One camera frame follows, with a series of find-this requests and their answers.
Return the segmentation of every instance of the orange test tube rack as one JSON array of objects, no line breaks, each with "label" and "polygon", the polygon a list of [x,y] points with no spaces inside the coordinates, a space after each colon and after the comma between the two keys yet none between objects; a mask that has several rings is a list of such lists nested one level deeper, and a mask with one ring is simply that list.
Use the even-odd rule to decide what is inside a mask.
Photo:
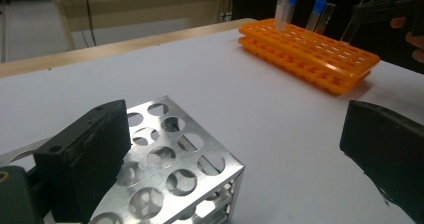
[{"label": "orange test tube rack", "polygon": [[380,61],[375,54],[295,25],[278,33],[274,19],[243,25],[239,32],[244,49],[333,95],[355,87]]}]

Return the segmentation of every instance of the test tube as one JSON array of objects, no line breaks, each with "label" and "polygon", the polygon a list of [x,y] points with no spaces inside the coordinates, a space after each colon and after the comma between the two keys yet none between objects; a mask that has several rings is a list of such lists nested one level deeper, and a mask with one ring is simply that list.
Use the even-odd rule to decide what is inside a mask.
[{"label": "test tube", "polygon": [[281,23],[287,3],[288,0],[277,0],[277,6],[275,8],[275,29],[278,31],[281,30]]},{"label": "test tube", "polygon": [[336,5],[334,3],[327,3],[327,5],[325,5],[324,11],[322,11],[317,27],[315,28],[316,33],[321,35],[324,33],[324,30],[327,27],[327,24],[330,21],[335,8]]},{"label": "test tube", "polygon": [[[358,4],[358,7],[373,1],[374,0],[361,0],[361,2]],[[344,44],[350,44],[350,42],[352,41],[353,37],[356,35],[356,32],[359,29],[359,25],[356,23],[353,23],[352,20],[353,18],[350,19],[349,24],[347,25],[346,30],[343,33],[342,38],[340,39],[340,41],[343,42]]]},{"label": "test tube", "polygon": [[284,33],[286,31],[287,24],[291,23],[291,19],[294,13],[294,8],[296,7],[296,2],[297,0],[289,0],[286,5],[282,22],[281,22],[281,29],[279,30],[281,33]]},{"label": "test tube", "polygon": [[324,10],[326,0],[315,0],[314,8],[312,9],[311,16],[309,17],[308,24],[306,24],[307,31],[315,30],[318,23],[319,17],[321,16],[322,10]]}]

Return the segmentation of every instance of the wooden table edge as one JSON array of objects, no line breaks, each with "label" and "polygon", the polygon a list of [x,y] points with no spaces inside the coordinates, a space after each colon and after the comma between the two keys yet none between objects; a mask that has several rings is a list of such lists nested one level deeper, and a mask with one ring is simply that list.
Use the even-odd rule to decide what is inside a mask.
[{"label": "wooden table edge", "polygon": [[164,33],[154,36],[137,38],[134,40],[106,44],[85,49],[67,51],[41,57],[34,57],[13,62],[0,64],[0,78],[15,76],[24,73],[47,70],[55,67],[69,65],[73,63],[89,61],[108,57],[124,52],[137,50],[140,48],[160,45],[164,43],[199,37],[203,35],[229,31],[239,26],[255,21],[254,19],[245,18],[230,22],[212,24],[208,26],[190,28],[186,30]]}]

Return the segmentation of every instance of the finger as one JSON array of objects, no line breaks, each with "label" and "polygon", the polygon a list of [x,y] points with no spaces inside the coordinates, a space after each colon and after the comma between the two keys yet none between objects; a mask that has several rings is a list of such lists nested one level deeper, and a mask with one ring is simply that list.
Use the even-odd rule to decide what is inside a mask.
[{"label": "finger", "polygon": [[406,23],[405,17],[396,17],[390,21],[390,26],[392,28],[401,28],[403,27],[403,25],[405,25],[405,23]]},{"label": "finger", "polygon": [[414,58],[415,60],[424,63],[424,51],[423,50],[415,50],[412,53],[412,58]]},{"label": "finger", "polygon": [[408,32],[405,37],[406,41],[412,45],[424,50],[424,36],[412,36],[411,32]]}]

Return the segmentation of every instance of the white table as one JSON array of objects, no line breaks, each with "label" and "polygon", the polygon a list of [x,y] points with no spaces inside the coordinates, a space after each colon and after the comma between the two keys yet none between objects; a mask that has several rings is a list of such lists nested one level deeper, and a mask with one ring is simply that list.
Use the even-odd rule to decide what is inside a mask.
[{"label": "white table", "polygon": [[233,223],[408,224],[339,149],[348,101],[424,123],[424,76],[381,62],[331,96],[244,51],[237,30],[0,79],[0,153],[116,99],[169,95],[247,168]]}]

